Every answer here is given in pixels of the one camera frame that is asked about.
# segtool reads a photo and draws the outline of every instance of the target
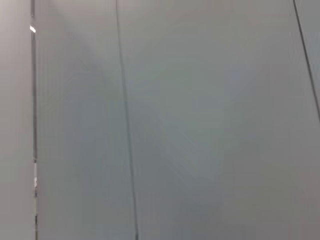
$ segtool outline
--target wall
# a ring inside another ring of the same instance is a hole
[[[36,3],[39,239],[318,239],[291,0]],[[121,79],[125,77],[130,132]]]
[[[140,239],[317,239],[320,128],[293,2],[119,3]]]
[[[38,0],[38,239],[134,239],[113,0]]]
[[[0,3],[0,238],[34,239],[30,3]]]

